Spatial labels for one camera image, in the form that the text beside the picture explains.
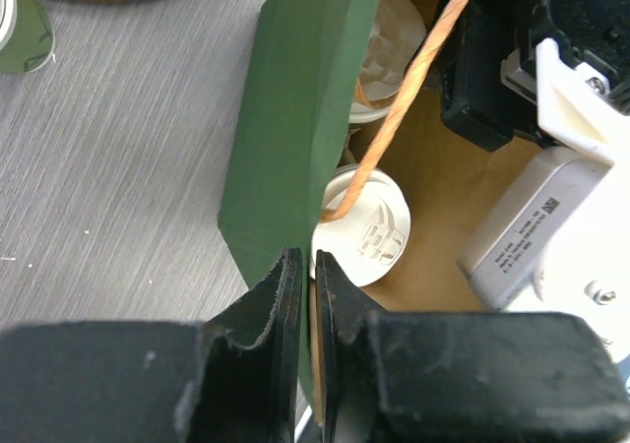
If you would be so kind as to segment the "green brown paper bag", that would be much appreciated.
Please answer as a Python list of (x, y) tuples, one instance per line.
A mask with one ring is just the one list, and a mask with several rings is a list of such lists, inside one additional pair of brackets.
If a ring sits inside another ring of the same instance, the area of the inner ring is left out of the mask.
[[(439, 0), (410, 0), (426, 20)], [(257, 22), (218, 225), (249, 286), (287, 247), (307, 250), (342, 156), (350, 102), (377, 0), (266, 0)], [(398, 264), (367, 288), (395, 311), (477, 311), (460, 249), (536, 155), (514, 139), (487, 152), (441, 121), (421, 91), (380, 167), (401, 187), (411, 235)]]

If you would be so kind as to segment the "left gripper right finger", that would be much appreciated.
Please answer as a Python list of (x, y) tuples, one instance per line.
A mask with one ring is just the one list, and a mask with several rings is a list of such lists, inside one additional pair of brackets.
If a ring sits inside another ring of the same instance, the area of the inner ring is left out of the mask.
[(316, 259), (327, 442), (619, 442), (629, 400), (563, 313), (391, 312)]

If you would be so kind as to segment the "green paper cups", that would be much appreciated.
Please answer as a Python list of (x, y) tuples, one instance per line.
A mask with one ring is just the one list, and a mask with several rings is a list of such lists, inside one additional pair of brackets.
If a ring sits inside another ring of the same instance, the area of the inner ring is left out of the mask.
[(26, 74), (54, 55), (55, 35), (37, 0), (1, 0), (1, 73)]

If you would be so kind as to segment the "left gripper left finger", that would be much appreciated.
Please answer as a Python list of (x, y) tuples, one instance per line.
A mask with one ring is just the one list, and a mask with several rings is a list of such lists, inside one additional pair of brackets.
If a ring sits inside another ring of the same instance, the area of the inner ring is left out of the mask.
[(302, 254), (207, 322), (27, 324), (1, 334), (5, 442), (290, 442)]

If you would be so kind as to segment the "white plastic cup lid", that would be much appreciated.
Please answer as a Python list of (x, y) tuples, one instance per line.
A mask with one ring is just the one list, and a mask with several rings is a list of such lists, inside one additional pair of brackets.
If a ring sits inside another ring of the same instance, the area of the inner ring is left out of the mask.
[(384, 118), (398, 93), (406, 68), (426, 36), (422, 17), (410, 0), (379, 0), (358, 81), (367, 100), (355, 100), (351, 124)]

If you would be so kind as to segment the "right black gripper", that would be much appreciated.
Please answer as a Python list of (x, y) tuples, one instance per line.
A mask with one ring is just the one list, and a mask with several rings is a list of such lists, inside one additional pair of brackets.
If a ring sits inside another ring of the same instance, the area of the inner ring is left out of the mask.
[(555, 145), (535, 115), (536, 47), (547, 38), (628, 114), (629, 0), (471, 0), (438, 57), (443, 124), (488, 152), (515, 137)]

